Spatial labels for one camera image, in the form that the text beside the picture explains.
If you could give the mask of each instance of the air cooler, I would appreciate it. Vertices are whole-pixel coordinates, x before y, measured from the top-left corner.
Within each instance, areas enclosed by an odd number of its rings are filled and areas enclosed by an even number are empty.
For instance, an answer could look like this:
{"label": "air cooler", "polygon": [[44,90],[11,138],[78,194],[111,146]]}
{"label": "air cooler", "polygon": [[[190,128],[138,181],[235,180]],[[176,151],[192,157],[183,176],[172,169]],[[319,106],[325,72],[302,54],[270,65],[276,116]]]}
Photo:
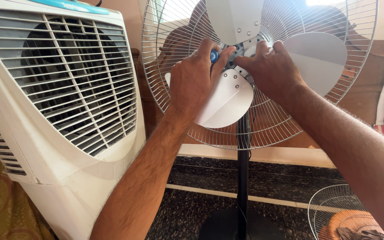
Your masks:
{"label": "air cooler", "polygon": [[0,160],[61,240],[88,238],[145,142],[124,29],[85,3],[0,0]]}

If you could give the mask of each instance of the black fan stand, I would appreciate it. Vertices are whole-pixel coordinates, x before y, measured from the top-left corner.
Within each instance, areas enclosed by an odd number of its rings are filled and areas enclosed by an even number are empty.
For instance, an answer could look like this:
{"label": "black fan stand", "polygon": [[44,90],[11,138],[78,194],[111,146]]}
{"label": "black fan stand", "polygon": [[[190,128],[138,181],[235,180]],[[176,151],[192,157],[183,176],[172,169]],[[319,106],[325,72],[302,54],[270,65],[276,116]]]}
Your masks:
{"label": "black fan stand", "polygon": [[218,211],[207,218],[198,240],[285,240],[284,234],[269,219],[247,210],[248,149],[250,119],[248,112],[238,121],[238,208]]}

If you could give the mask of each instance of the pedestal fan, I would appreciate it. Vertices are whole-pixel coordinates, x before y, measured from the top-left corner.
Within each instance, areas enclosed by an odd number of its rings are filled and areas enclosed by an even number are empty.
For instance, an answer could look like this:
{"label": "pedestal fan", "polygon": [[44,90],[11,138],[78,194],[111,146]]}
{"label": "pedestal fan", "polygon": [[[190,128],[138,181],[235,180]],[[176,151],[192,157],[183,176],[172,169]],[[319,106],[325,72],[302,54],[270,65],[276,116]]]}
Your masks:
{"label": "pedestal fan", "polygon": [[377,0],[148,0],[142,58],[163,112],[170,104],[168,73],[176,62],[205,38],[222,49],[236,46],[188,135],[238,151],[238,209],[208,218],[200,240],[284,239],[269,220],[247,211],[248,160],[251,149],[277,144],[302,130],[233,59],[252,57],[260,40],[269,45],[282,40],[308,86],[337,104],[369,54],[377,7]]}

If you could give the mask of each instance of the speckled floor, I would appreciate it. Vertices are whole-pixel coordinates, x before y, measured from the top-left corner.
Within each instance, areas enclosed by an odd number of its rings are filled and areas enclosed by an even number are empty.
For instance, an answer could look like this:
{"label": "speckled floor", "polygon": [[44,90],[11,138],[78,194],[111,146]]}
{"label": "speckled floor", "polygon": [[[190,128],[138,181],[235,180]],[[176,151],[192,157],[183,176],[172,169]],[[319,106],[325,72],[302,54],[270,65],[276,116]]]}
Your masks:
{"label": "speckled floor", "polygon": [[[168,183],[236,193],[236,164],[234,160],[177,157]],[[251,196],[308,203],[319,189],[344,183],[334,169],[250,162]],[[249,209],[278,226],[287,240],[314,239],[306,209],[248,203]],[[206,218],[235,206],[235,198],[167,188],[146,240],[197,240]]]}

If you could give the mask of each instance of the cloth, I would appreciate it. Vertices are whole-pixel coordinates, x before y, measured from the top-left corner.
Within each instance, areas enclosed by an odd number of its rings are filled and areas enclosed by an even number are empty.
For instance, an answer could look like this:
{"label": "cloth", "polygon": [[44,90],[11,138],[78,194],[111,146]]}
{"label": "cloth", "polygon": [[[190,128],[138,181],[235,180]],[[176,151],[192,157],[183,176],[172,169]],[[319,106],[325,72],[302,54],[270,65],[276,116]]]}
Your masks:
{"label": "cloth", "polygon": [[337,228],[342,240],[384,240],[384,234],[376,230],[363,230],[360,233],[352,232],[349,228]]}
{"label": "cloth", "polygon": [[55,240],[26,192],[3,170],[0,162],[0,240]]}

